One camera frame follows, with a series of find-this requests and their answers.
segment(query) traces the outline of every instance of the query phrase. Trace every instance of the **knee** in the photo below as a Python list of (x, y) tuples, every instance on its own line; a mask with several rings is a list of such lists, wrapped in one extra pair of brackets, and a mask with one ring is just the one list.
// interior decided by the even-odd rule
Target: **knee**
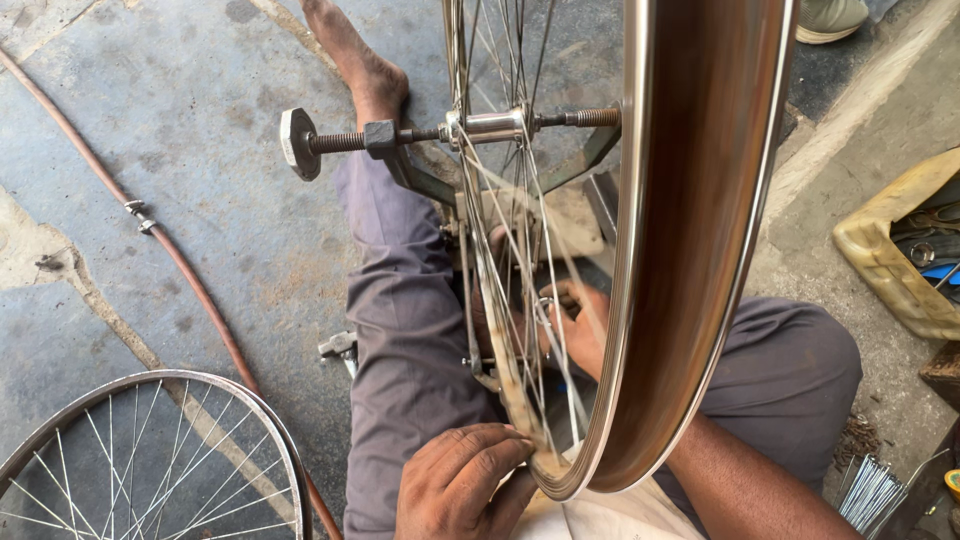
[(808, 303), (798, 303), (798, 313), (791, 321), (805, 334), (809, 357), (817, 364), (817, 371), (826, 380), (839, 384), (844, 394), (856, 393), (863, 378), (860, 350), (853, 336), (825, 309)]

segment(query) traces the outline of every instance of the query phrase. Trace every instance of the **gray trousers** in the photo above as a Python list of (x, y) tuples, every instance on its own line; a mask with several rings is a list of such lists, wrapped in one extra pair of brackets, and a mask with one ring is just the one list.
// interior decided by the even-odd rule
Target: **gray trousers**
[[(432, 204), (365, 152), (333, 182), (363, 260), (348, 276), (359, 369), (344, 530), (389, 539), (407, 459), (444, 430), (502, 419), (461, 365), (463, 309)], [(700, 410), (820, 493), (861, 377), (856, 343), (821, 307), (744, 298)], [(669, 469), (655, 478), (703, 531)]]

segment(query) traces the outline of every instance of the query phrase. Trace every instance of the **man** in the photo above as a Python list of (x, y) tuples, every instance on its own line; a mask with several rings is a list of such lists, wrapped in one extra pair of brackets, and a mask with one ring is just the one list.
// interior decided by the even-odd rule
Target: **man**
[[(403, 71), (377, 56), (328, 0), (303, 0), (303, 11), (352, 91), (358, 128), (399, 120)], [(741, 302), (700, 412), (655, 481), (626, 499), (588, 494), (589, 503), (553, 503), (552, 512), (528, 512), (515, 531), (537, 489), (520, 467), (533, 444), (499, 423), (492, 396), (461, 365), (463, 313), (433, 206), (366, 153), (350, 155), (332, 180), (363, 259), (348, 277), (359, 370), (347, 538), (580, 538), (585, 530), (628, 538), (859, 537), (818, 495), (862, 376), (859, 352), (821, 308), (761, 298)], [(588, 295), (581, 301), (605, 313), (603, 295)], [(581, 328), (585, 321), (563, 324), (572, 359), (596, 377), (602, 344)]]

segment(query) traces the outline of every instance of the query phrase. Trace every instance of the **white cloth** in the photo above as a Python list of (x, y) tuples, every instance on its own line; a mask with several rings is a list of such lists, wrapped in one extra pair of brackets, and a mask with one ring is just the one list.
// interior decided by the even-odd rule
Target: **white cloth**
[(512, 540), (705, 540), (653, 479), (622, 493), (584, 490), (556, 503), (540, 490), (514, 529)]

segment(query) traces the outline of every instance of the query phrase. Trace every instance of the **blue plastic item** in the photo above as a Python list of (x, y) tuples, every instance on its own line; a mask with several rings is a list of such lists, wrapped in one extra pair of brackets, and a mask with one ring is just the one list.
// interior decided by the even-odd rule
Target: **blue plastic item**
[[(953, 263), (941, 264), (940, 266), (935, 266), (933, 268), (930, 268), (929, 270), (923, 270), (923, 272), (921, 272), (920, 275), (925, 278), (935, 278), (937, 280), (941, 280), (947, 274), (947, 272), (950, 271), (950, 268), (953, 268), (953, 266), (954, 266)], [(950, 276), (950, 284), (960, 285), (960, 272), (957, 272), (956, 274), (953, 274), (952, 276)]]

